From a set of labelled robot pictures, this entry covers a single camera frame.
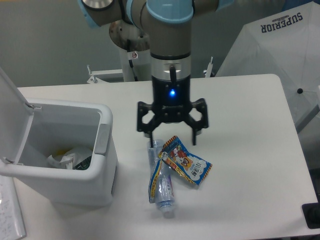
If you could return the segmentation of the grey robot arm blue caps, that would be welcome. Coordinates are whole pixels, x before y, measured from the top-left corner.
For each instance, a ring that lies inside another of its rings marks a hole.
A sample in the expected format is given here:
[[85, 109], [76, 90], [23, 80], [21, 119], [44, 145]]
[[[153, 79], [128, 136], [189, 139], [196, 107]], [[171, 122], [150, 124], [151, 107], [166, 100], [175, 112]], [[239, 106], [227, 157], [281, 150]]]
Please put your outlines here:
[[184, 122], [196, 137], [209, 126], [206, 101], [190, 100], [192, 19], [228, 7], [230, 0], [80, 0], [90, 26], [124, 21], [148, 36], [151, 104], [138, 102], [137, 131], [152, 138], [162, 123]]

